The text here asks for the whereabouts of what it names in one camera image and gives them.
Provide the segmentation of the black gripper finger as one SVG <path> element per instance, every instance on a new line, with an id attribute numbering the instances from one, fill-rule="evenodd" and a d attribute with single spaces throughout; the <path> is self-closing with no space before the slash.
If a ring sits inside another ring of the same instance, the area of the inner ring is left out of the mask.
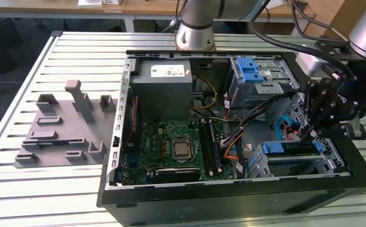
<path id="1" fill-rule="evenodd" d="M 303 110 L 307 116 L 307 124 L 302 131 L 302 142 L 311 142 L 316 137 L 316 130 L 322 121 L 322 105 L 327 96 L 327 89 L 315 80 L 307 80 L 304 88 Z"/>
<path id="2" fill-rule="evenodd" d="M 320 138 L 346 139 L 347 131 L 334 115 L 318 114 L 311 120 L 312 129 Z"/>

